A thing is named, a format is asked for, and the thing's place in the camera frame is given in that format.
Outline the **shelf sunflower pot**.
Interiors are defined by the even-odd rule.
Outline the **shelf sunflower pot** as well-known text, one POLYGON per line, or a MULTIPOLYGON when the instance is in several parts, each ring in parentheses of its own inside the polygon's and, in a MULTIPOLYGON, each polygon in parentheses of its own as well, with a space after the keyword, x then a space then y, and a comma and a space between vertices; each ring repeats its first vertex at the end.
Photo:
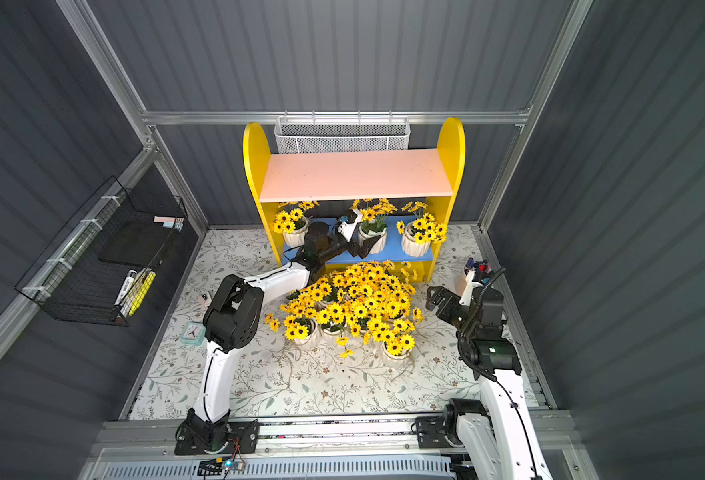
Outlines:
POLYGON ((372 327, 374 341, 382 346, 384 353, 393 360, 404 360, 415 347, 416 327, 424 320, 421 308, 408 314, 402 313, 394 319, 382 320, 372 327))
POLYGON ((343 288, 355 286, 360 291, 387 291, 399 285, 399 279, 390 272, 391 262, 361 262, 344 270, 334 271, 334 282, 343 288))
POLYGON ((392 291, 400 291, 408 297, 414 296, 414 282, 418 280, 419 272, 410 261, 393 262, 387 260, 383 264, 385 281, 392 291))
POLYGON ((376 300, 354 301, 340 305, 344 329, 342 336, 336 339, 336 344, 344 348, 340 352, 341 358, 352 357, 353 349, 350 347, 350 339, 360 338, 364 345, 374 344, 377 341, 376 333, 379 328, 374 325, 376 321, 382 320, 383 304, 376 300))
POLYGON ((386 198, 380 198, 376 202, 372 199, 356 199, 352 203, 352 209, 358 210, 362 215, 359 224, 359 243, 361 245, 375 239, 371 244, 370 254, 378 254, 386 246, 386 219, 390 214, 397 211, 397 208, 386 198))
POLYGON ((284 319, 278 319, 270 313, 264 322, 270 330, 282 333, 286 341, 296 345, 308 344, 316 332, 316 322, 306 316, 288 315, 284 319))
POLYGON ((320 331, 328 336, 340 336, 346 327, 344 308, 338 303, 320 301, 316 303, 316 323, 320 331))
POLYGON ((304 245, 304 237, 306 237, 306 231, 310 225, 308 212, 318 205, 320 202, 314 200, 278 203, 278 212, 274 214, 272 231, 282 236, 284 245, 288 248, 304 245))
POLYGON ((402 289, 374 292, 368 307, 371 319, 396 320, 406 318, 411 307, 411 296, 402 289))
POLYGON ((401 235, 401 248, 409 257, 424 256, 432 245, 440 245, 447 238, 447 224, 438 222, 427 208, 425 202, 409 202, 402 211, 413 214, 414 218, 396 223, 401 235))
POLYGON ((336 302, 336 294, 332 276, 324 275, 310 286, 288 294, 284 303, 280 305, 280 311, 310 317, 334 302, 336 302))

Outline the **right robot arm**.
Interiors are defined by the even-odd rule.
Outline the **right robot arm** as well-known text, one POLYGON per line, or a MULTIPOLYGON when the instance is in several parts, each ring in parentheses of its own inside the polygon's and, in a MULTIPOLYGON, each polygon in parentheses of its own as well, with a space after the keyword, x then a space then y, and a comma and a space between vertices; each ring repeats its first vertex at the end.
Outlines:
POLYGON ((469 260, 460 292, 428 288, 426 308, 455 328, 458 358, 480 398, 451 398, 442 414, 416 418, 412 432, 421 449, 463 448, 476 479, 551 479, 525 403, 520 358, 502 335, 504 296, 492 287, 502 274, 469 260))

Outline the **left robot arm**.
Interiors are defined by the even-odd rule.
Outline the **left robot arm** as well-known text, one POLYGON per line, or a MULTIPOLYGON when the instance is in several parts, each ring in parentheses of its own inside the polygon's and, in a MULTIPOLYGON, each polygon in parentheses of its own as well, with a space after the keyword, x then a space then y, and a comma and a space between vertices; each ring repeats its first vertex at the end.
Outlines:
POLYGON ((236 450, 252 426, 230 426, 230 390, 246 346, 258 332, 264 304, 318 280, 328 261, 348 253, 366 258, 379 237, 361 237, 360 222, 346 216, 329 226, 308 224, 304 244, 286 265, 252 277, 230 274, 222 280, 204 314, 206 366, 200 393, 174 440, 176 455, 220 454, 236 450))

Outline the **floral patterned table mat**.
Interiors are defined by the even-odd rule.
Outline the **floral patterned table mat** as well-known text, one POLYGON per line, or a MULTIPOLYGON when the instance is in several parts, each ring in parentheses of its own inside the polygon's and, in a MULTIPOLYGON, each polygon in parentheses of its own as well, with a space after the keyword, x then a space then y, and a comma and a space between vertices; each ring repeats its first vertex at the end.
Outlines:
MULTIPOLYGON (((198 250, 176 310, 148 368, 131 420, 180 419, 198 396, 206 346, 178 341, 184 325, 202 322, 200 295, 214 293, 224 276, 256 275, 276 267, 268 238, 257 229, 212 230, 198 250)), ((316 334, 296 346, 260 326, 240 359, 230 408, 234 416, 393 413, 440 410, 450 398, 480 394, 472 372, 459 360, 454 330, 431 313, 418 325, 415 348, 393 360, 380 344, 350 341, 341 358, 334 338, 316 334)))

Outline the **yellow wooden shelf unit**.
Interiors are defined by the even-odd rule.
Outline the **yellow wooden shelf unit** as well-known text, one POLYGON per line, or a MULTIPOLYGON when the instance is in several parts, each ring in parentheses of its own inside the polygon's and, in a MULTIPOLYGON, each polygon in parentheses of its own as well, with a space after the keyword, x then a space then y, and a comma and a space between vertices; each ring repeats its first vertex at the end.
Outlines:
POLYGON ((242 155, 254 203, 282 265, 284 238, 272 230, 282 202, 423 197, 435 219, 448 222, 463 177, 466 140, 461 121, 449 118, 434 149, 274 155, 262 126, 250 123, 242 155))

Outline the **pink bucket with pens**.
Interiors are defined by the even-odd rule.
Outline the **pink bucket with pens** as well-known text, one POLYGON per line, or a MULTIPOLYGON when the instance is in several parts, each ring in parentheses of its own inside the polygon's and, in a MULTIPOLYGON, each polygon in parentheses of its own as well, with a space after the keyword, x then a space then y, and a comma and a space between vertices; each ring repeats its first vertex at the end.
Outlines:
POLYGON ((455 291, 462 295, 468 284, 486 286, 493 274, 493 267, 487 260, 474 260, 470 257, 462 272, 456 277, 455 291))

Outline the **white mesh desk tray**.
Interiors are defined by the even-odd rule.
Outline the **white mesh desk tray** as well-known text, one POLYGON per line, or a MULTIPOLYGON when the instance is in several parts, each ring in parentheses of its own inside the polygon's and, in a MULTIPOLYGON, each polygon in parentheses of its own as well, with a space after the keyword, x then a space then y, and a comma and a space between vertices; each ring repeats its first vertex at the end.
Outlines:
POLYGON ((407 120, 385 123, 316 123, 278 118, 274 138, 279 154, 408 150, 407 120))

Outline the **small pink white object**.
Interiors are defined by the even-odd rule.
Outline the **small pink white object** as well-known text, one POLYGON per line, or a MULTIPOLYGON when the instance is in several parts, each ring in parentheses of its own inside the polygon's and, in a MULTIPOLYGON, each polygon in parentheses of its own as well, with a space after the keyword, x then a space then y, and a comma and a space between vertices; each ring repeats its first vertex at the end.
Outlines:
POLYGON ((209 293, 204 293, 200 295, 200 303, 202 304, 203 308, 210 307, 210 304, 212 304, 212 296, 209 293))

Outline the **small teal alarm clock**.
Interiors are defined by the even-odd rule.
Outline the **small teal alarm clock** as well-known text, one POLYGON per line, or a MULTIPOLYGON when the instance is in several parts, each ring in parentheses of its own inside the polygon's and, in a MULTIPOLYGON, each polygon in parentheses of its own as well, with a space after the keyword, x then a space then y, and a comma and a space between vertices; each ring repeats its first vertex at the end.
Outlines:
POLYGON ((188 322, 182 329, 178 341, 182 344, 200 346, 206 340, 206 326, 200 322, 188 322))

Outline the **pink sticky notes pad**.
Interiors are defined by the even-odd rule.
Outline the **pink sticky notes pad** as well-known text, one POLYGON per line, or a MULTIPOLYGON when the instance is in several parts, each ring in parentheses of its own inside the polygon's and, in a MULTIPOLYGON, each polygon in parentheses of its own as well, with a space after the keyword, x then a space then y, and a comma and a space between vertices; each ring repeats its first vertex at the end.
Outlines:
POLYGON ((182 230, 184 228, 183 217, 154 216, 154 223, 160 224, 163 228, 182 230))

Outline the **yellow item in basket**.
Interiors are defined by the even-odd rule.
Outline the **yellow item in basket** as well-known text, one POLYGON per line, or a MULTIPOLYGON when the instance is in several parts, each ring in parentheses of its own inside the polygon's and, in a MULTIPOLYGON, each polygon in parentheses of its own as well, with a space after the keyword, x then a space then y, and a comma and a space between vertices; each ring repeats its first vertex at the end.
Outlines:
POLYGON ((122 318, 128 319, 128 317, 134 315, 134 313, 140 309, 144 298, 146 298, 150 287, 152 287, 152 283, 154 283, 154 279, 156 279, 156 272, 154 270, 146 268, 138 271, 138 276, 136 276, 134 284, 130 287, 130 292, 128 292, 128 295, 124 298, 124 302, 118 305, 118 313, 122 318))

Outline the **white marker in basket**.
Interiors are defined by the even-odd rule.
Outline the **white marker in basket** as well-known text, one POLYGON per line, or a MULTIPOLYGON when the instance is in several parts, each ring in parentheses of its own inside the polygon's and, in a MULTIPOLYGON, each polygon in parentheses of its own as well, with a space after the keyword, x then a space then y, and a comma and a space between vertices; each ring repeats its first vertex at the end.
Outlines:
POLYGON ((134 280, 136 280, 136 276, 138 276, 138 272, 136 272, 136 270, 130 270, 126 273, 126 277, 124 277, 122 286, 120 286, 120 290, 118 290, 118 296, 116 296, 116 302, 114 302, 114 304, 120 305, 124 302, 124 298, 126 298, 126 295, 130 292, 130 287, 132 287, 134 280))

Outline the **green circuit board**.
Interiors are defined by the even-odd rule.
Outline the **green circuit board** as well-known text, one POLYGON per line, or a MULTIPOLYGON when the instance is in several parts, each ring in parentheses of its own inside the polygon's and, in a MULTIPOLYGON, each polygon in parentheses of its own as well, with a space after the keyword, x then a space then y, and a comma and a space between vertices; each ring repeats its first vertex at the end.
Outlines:
POLYGON ((232 474, 246 472, 246 464, 240 460, 216 458, 202 460, 196 467, 196 479, 228 479, 232 474))

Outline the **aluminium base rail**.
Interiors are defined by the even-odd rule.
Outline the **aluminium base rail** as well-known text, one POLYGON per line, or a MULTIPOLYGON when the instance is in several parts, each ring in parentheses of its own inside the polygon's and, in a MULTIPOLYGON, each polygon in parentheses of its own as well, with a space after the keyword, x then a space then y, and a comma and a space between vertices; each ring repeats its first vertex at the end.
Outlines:
POLYGON ((82 479, 196 479, 202 460, 240 460, 228 479, 473 479, 463 448, 421 449, 412 424, 435 412, 238 418, 236 450, 176 455, 176 420, 106 422, 82 479))

